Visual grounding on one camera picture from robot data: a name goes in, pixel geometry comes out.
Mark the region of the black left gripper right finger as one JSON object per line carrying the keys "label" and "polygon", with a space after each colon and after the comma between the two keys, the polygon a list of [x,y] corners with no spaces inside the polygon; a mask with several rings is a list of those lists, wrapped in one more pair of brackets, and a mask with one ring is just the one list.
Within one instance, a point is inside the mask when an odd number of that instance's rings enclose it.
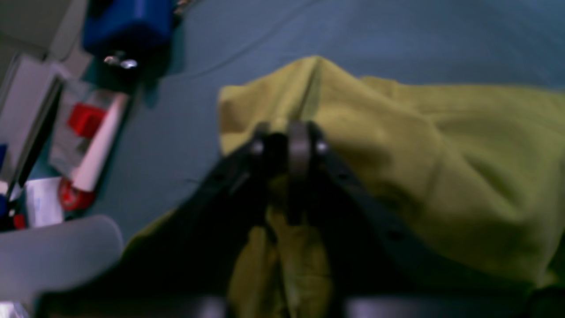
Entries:
{"label": "black left gripper right finger", "polygon": [[288,127],[289,212],[315,226],[338,292],[431,292],[435,255],[396,212],[371,197],[312,121]]}

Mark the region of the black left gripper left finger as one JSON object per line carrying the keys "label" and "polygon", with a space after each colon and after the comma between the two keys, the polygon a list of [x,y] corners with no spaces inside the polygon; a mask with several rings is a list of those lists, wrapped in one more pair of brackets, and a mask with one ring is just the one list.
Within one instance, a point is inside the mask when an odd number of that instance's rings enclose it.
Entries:
{"label": "black left gripper left finger", "polygon": [[125,261],[136,292],[226,292],[248,232],[264,221],[269,124],[222,159],[196,192],[170,213]]}

